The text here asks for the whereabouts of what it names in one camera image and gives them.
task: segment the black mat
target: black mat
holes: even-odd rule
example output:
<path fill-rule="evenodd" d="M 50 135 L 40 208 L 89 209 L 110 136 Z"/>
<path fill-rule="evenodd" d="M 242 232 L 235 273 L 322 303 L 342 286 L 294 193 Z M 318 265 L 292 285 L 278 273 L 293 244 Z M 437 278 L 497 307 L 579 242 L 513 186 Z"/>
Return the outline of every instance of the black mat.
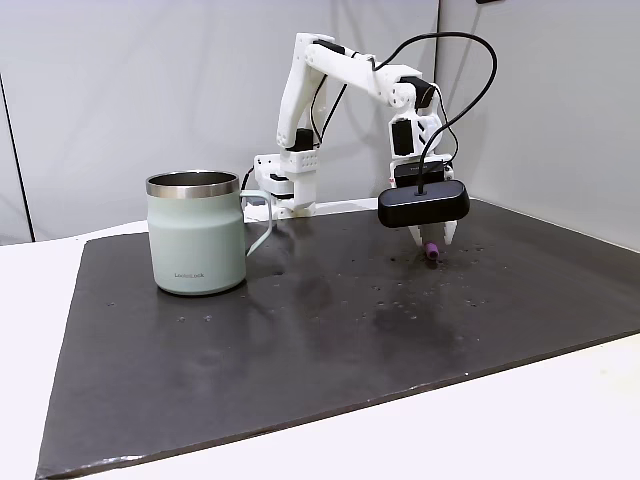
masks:
<path fill-rule="evenodd" d="M 87 244 L 39 478 L 220 445 L 640 329 L 640 255 L 481 202 L 435 266 L 375 212 L 281 221 L 248 263 L 239 288 L 184 299 L 155 286 L 146 234 Z"/>

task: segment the light green mug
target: light green mug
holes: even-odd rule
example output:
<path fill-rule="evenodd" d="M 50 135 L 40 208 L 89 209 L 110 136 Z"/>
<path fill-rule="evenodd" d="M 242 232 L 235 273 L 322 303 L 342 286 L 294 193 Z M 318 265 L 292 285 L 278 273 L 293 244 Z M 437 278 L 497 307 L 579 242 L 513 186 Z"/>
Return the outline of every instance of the light green mug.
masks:
<path fill-rule="evenodd" d="M 240 197 L 264 198 L 269 227 L 245 255 Z M 207 295 L 238 285 L 245 258 L 271 234 L 271 199 L 260 190 L 240 191 L 233 173 L 194 170 L 147 179 L 149 244 L 160 288 L 179 295 Z"/>

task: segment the white wall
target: white wall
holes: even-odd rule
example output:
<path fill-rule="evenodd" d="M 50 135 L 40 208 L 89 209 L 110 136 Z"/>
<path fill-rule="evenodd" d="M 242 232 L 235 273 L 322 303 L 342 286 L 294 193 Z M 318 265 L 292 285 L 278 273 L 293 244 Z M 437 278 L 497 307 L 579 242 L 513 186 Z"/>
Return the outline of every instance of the white wall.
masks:
<path fill-rule="evenodd" d="M 0 0 L 0 68 L 37 239 L 144 218 L 154 173 L 244 175 L 256 154 L 277 152 L 296 32 L 385 57 L 435 30 L 437 4 Z M 425 43 L 398 61 L 430 80 L 433 52 Z M 320 201 L 386 187 L 390 117 L 347 91 L 322 149 Z"/>
<path fill-rule="evenodd" d="M 454 128 L 473 195 L 640 249 L 639 24 L 633 0 L 443 0 L 440 29 L 475 31 L 499 57 L 494 87 Z M 451 114 L 489 74 L 468 45 L 438 45 Z"/>
<path fill-rule="evenodd" d="M 16 159 L 0 93 L 0 245 L 30 241 Z"/>

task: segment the small purple toy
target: small purple toy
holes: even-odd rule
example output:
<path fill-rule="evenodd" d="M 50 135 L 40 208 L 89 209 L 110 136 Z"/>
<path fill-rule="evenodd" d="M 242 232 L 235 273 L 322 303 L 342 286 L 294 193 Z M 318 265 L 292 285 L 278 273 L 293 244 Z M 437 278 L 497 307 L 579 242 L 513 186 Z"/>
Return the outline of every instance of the small purple toy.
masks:
<path fill-rule="evenodd" d="M 435 243 L 426 243 L 424 246 L 424 252 L 427 254 L 427 258 L 434 262 L 440 256 L 438 246 Z"/>

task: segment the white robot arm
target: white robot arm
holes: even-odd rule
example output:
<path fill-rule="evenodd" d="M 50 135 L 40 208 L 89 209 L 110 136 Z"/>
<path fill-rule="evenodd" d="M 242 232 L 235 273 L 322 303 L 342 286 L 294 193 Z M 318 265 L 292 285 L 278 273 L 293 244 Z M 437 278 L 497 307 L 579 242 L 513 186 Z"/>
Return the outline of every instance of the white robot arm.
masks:
<path fill-rule="evenodd" d="M 435 84 L 422 80 L 421 72 L 406 65 L 385 65 L 374 71 L 372 64 L 379 65 L 373 55 L 336 45 L 332 37 L 297 34 L 291 71 L 280 106 L 276 135 L 280 152 L 258 155 L 254 159 L 255 178 L 260 188 L 272 195 L 276 218 L 313 213 L 318 152 L 322 144 L 322 134 L 317 126 L 325 124 L 323 87 L 327 77 L 363 90 L 394 109 L 395 114 L 389 122 L 390 183 L 392 187 L 415 184 L 416 162 L 429 138 L 442 127 L 437 113 L 440 90 Z M 426 152 L 426 171 L 432 178 L 427 179 L 427 183 L 453 179 L 451 155 L 434 153 L 441 135 Z M 433 236 L 434 227 L 440 229 L 438 236 L 444 238 L 445 243 L 451 242 L 455 221 L 413 227 L 416 242 L 423 245 L 427 239 L 422 236 Z"/>

